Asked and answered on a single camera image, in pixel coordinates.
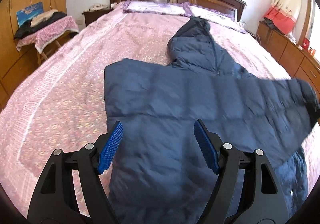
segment bed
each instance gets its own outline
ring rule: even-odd
[[[166,65],[168,40],[187,17],[123,13],[123,1],[61,47],[14,92],[0,114],[0,183],[24,216],[37,179],[55,148],[79,150],[106,133],[103,70],[131,58]],[[167,3],[189,1],[241,19],[241,0],[143,0]],[[287,72],[249,34],[210,23],[210,33],[233,59],[263,79],[290,79]],[[308,192],[320,173],[320,133],[316,124],[303,148],[308,167]],[[108,194],[112,168],[100,180]],[[88,215],[79,176],[74,171],[79,209]]]

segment curtain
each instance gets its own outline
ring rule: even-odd
[[[283,33],[292,31],[300,13],[302,0],[272,0],[264,18],[271,19],[273,24]]]

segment silver screw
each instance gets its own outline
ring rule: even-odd
[[[93,147],[94,147],[94,144],[92,144],[92,143],[88,143],[85,145],[85,149],[87,149],[87,150],[91,150]]]
[[[224,143],[223,144],[223,147],[225,148],[225,149],[231,149],[232,148],[232,145],[231,144],[229,144],[229,143]]]
[[[257,150],[256,150],[256,153],[257,153],[258,155],[260,155],[260,156],[263,155],[263,151],[262,151],[261,149],[257,149]]]
[[[54,154],[55,156],[60,155],[60,153],[61,153],[61,149],[56,149],[55,151],[53,151],[53,154]]]

